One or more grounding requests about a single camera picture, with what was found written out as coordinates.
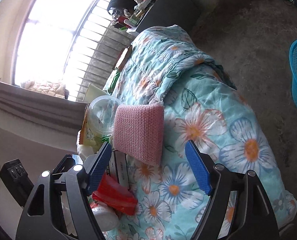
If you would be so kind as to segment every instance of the concrete floor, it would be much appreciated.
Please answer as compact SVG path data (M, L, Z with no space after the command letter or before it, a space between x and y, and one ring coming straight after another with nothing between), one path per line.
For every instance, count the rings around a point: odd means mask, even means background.
M255 111L285 188L297 199L297 108L288 60L297 8L282 0L222 0L191 37L223 65ZM283 239L297 240L297 215L294 223Z

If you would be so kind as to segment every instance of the cardboard box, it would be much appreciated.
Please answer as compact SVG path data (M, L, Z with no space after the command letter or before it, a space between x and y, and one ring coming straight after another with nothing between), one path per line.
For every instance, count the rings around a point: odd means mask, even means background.
M106 173L120 185L130 189L125 153L116 150L112 151L111 160L106 168Z

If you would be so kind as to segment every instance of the metal grille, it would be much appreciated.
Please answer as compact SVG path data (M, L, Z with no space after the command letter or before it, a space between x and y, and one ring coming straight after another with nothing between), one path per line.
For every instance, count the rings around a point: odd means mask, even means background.
M73 39L63 78L71 101L82 101L90 83L102 89L120 51L134 39L111 25L106 11L109 1L96 0L91 5Z

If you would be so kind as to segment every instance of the blue gripper pad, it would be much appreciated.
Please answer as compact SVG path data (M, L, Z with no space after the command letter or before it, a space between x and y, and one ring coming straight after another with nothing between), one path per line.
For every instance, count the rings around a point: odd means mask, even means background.
M188 141L185 145L185 154L199 188L203 190L205 194L210 195L212 192L210 173L207 171L207 168L191 141Z
M98 152L97 163L94 165L93 170L89 173L89 183L86 188L89 194L98 189L99 183L102 180L103 174L112 156L112 146L107 143L107 146Z

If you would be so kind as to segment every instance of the window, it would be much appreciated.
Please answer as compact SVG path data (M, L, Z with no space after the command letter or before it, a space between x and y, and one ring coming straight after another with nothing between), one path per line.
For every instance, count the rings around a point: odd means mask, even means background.
M90 83L102 89L132 41L111 27L109 1L36 0L19 42L14 83L63 80L72 101L81 101Z

